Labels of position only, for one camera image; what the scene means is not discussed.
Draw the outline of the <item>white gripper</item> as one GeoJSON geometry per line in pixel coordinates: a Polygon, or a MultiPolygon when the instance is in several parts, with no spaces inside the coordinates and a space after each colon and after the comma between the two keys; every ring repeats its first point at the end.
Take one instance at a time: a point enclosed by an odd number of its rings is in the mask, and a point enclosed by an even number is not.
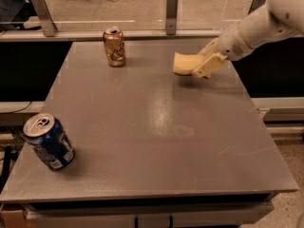
{"type": "Polygon", "coordinates": [[[213,72],[224,66],[226,57],[229,61],[238,61],[253,51],[245,42],[239,24],[235,24],[199,52],[199,55],[207,58],[191,74],[197,78],[209,78],[213,72]]]}

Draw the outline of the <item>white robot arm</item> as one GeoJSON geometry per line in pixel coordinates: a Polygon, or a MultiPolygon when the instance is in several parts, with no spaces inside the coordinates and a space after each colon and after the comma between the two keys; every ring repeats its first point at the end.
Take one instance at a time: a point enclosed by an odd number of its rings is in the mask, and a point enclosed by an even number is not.
{"type": "Polygon", "coordinates": [[[238,61],[264,44],[298,33],[304,33],[304,0],[266,0],[202,49],[191,74],[209,77],[226,61],[238,61]]]}

